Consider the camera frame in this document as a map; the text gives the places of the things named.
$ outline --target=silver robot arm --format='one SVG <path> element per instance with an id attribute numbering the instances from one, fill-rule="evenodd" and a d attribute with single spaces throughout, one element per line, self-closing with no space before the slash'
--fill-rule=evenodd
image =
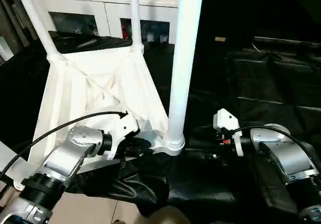
<path id="1" fill-rule="evenodd" d="M 18 197 L 0 213 L 3 223 L 48 223 L 52 209 L 77 174 L 85 158 L 100 152 L 113 159 L 119 143 L 139 128 L 132 115 L 118 120 L 107 134 L 85 126 L 73 127 L 63 144 L 57 146 L 35 173 L 24 179 Z"/>
<path id="2" fill-rule="evenodd" d="M 277 124 L 248 127 L 249 138 L 243 137 L 241 131 L 233 132 L 239 128 L 238 120 L 225 109 L 214 115 L 213 127 L 222 133 L 223 139 L 227 138 L 224 143 L 231 146 L 233 142 L 232 148 L 238 156 L 243 156 L 245 146 L 253 146 L 256 154 L 265 155 L 276 166 L 282 183 L 297 205 L 298 215 L 309 223 L 321 223 L 320 164 L 316 166 L 320 162 L 316 155 L 312 156 L 312 145 L 289 138 L 289 130 Z M 231 139 L 228 133 L 234 133 Z"/>

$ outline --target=tiled floor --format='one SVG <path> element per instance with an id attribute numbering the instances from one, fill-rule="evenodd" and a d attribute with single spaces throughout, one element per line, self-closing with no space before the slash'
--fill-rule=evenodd
<path id="1" fill-rule="evenodd" d="M 0 201 L 5 206 L 18 192 L 11 188 Z M 64 193 L 54 208 L 51 224 L 110 224 L 122 220 L 126 224 L 146 224 L 135 204 L 107 198 L 88 197 L 83 194 Z"/>

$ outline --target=black plastic sheet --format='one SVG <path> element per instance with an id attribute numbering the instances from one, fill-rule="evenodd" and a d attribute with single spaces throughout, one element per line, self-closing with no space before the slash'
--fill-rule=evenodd
<path id="1" fill-rule="evenodd" d="M 62 53 L 131 44 L 72 34 L 54 34 L 53 39 Z M 145 45 L 144 57 L 167 112 L 173 52 L 173 45 Z M 262 175 L 274 173 L 264 160 L 220 152 L 213 115 L 224 107 L 242 126 L 284 125 L 319 151 L 319 65 L 315 57 L 227 51 L 220 46 L 213 51 L 197 48 L 184 129 L 185 151 L 176 157 L 156 154 L 79 174 L 68 191 L 130 201 L 146 216 L 173 205 L 193 223 L 294 223 L 295 206 L 284 186 L 277 176 L 266 180 Z M 0 66 L 0 139 L 15 151 L 25 146 L 19 143 L 33 136 L 48 70 L 40 42 Z M 211 159 L 213 153 L 221 159 Z M 267 204 L 266 196 L 272 193 L 283 203 Z"/>

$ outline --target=white pole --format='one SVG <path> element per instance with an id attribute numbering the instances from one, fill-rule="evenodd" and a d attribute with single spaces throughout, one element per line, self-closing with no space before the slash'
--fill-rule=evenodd
<path id="1" fill-rule="evenodd" d="M 143 51 L 140 32 L 140 17 L 138 0 L 130 0 L 131 4 L 131 31 L 132 31 L 132 49 L 133 51 Z"/>
<path id="2" fill-rule="evenodd" d="M 32 24 L 35 27 L 36 32 L 38 33 L 40 41 L 42 42 L 48 56 L 59 54 L 46 27 L 41 21 L 32 0 L 21 0 L 21 1 L 24 4 L 24 7 L 30 17 Z"/>
<path id="3" fill-rule="evenodd" d="M 185 144 L 183 128 L 190 89 L 202 0 L 180 0 L 174 51 L 169 125 L 165 145 L 178 155 Z"/>

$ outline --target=floor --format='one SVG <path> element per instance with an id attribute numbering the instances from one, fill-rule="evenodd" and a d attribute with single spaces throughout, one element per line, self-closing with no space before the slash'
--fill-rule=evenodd
<path id="1" fill-rule="evenodd" d="M 0 206 L 9 203 L 18 192 L 11 188 L 0 200 Z M 146 224 L 136 205 L 107 198 L 88 197 L 83 194 L 64 193 L 53 210 L 51 224 L 113 223 L 116 220 L 126 224 Z"/>
<path id="2" fill-rule="evenodd" d="M 0 200 L 0 206 L 5 206 L 19 193 L 10 188 Z M 64 193 L 53 210 L 50 224 L 191 224 L 176 208 L 167 206 L 155 212 L 150 218 L 140 215 L 135 204 L 107 198 L 88 197 L 83 194 Z"/>

